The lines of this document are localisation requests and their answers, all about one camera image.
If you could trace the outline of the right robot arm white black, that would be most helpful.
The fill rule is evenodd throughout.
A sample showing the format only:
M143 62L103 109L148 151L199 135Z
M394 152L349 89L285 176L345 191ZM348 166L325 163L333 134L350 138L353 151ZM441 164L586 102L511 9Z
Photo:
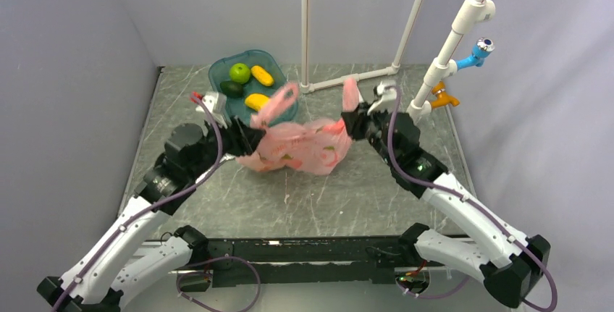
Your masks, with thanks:
M357 108L341 117L349 137L366 140L402 189L441 211L472 240L465 243L415 223L398 238L403 262L434 261L460 271L480 281L509 308L527 304L527 295L541 277L551 278L546 270L549 242L541 235L529 237L489 211L420 146L420 130L408 114L369 114Z

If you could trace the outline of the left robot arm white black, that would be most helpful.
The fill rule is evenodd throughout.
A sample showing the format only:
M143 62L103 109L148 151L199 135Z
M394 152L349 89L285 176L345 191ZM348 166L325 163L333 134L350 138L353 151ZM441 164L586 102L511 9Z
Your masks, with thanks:
M167 222L211 176L225 156L255 152L264 130L239 119L226 127L182 124L174 128L155 164L129 198L124 210L95 246L60 277L45 277L37 293L53 311L121 311L136 295L168 271L228 269L231 245L209 239L194 227L176 229L153 252L131 262L133 254Z

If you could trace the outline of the pink plastic bag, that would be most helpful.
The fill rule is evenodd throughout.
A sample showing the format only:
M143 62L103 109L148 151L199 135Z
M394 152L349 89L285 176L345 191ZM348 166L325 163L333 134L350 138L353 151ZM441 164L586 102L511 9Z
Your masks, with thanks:
M353 140L342 119L320 118L304 124L273 123L298 100L299 85L283 85L263 109L251 116L250 127L265 136L251 155L235 160L255 172L289 167L299 172L328 175L346 157Z

